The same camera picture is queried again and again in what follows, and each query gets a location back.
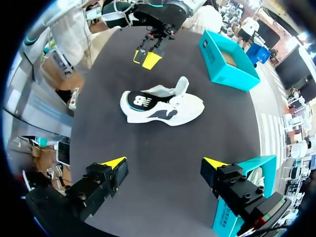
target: blue box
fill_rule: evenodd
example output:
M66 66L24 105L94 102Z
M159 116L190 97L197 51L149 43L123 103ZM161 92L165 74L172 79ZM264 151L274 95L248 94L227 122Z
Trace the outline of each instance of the blue box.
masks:
M249 91L259 76L243 49L234 41L211 31L204 31L199 47L212 82ZM236 67L226 62L222 52L230 55Z
M256 43L251 45L246 54L253 65L259 61L260 63L265 63L271 56L270 51L268 51L264 46L260 46Z

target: sneaker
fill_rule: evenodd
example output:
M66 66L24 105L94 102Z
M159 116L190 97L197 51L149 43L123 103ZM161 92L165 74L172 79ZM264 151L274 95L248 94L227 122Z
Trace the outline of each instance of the sneaker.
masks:
M203 101L186 91L189 81L180 77L175 88L157 85L149 90L125 91L120 107L128 123L162 121L179 126L196 119L204 110Z

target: shoe tongue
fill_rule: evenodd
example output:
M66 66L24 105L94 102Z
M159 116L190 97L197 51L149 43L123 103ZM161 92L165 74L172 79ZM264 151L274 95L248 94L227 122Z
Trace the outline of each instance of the shoe tongue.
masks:
M178 104L181 102L183 95L187 92L189 81L186 77L180 77L176 87L174 88L175 97L170 99L171 104Z
M189 81L186 77L180 77L176 87L174 88L175 96L184 95L187 92Z

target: shoe logo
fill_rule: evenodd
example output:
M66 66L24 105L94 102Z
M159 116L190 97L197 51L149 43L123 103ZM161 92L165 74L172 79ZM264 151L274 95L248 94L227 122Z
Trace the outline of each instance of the shoe logo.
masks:
M148 118L159 118L159 119L170 120L177 113L178 113L178 111L176 111L176 110L173 110L169 113L168 113L168 110L158 110L154 114L150 115Z
M147 107L151 102L152 98L146 98L144 96L138 95L135 97L134 105Z

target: round table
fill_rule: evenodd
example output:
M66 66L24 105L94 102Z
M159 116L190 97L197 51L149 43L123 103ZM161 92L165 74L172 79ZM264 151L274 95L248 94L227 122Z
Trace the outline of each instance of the round table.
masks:
M212 236L217 200L199 174L201 160L239 163L260 155L254 106L249 93L210 81L201 35L178 32L151 71L133 63L146 32L116 31L85 77L71 136L73 182L93 162L126 156L129 175L87 223L121 237ZM204 101L197 119L177 127L126 122L119 106L124 91L174 87L180 76L189 80L188 93Z

